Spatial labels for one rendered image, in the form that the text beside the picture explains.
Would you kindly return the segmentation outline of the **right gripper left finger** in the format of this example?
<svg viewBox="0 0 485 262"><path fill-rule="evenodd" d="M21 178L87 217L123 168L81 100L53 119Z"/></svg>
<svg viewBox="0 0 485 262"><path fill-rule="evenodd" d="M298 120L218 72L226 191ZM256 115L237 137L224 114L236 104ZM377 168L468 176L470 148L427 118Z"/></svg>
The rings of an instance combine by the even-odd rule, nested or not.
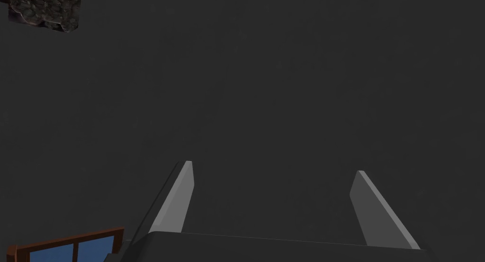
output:
<svg viewBox="0 0 485 262"><path fill-rule="evenodd" d="M150 232L181 233L194 185L193 163L177 162L143 217L132 243Z"/></svg>

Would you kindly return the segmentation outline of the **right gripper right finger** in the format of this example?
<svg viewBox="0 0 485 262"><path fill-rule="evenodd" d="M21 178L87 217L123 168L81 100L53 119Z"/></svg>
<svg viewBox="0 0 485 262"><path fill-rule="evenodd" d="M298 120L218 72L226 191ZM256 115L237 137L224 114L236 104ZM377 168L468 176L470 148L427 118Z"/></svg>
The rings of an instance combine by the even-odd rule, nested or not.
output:
<svg viewBox="0 0 485 262"><path fill-rule="evenodd" d="M420 247L364 171L357 171L350 199L366 244L400 249Z"/></svg>

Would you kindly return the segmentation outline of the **brown framed window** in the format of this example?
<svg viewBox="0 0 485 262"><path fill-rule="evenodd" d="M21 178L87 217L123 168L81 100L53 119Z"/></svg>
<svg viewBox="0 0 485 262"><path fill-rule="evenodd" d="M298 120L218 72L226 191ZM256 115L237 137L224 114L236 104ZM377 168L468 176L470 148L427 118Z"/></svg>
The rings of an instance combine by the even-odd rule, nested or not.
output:
<svg viewBox="0 0 485 262"><path fill-rule="evenodd" d="M27 245L10 245L6 262L104 262L119 253L124 228L117 227Z"/></svg>

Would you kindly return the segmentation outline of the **dark stone block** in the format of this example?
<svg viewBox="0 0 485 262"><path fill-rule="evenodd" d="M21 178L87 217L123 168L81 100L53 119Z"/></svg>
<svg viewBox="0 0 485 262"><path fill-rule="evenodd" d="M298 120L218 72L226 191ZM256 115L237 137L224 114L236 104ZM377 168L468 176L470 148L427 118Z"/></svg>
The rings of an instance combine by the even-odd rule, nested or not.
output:
<svg viewBox="0 0 485 262"><path fill-rule="evenodd" d="M69 33L79 26L81 0L0 0L9 21Z"/></svg>

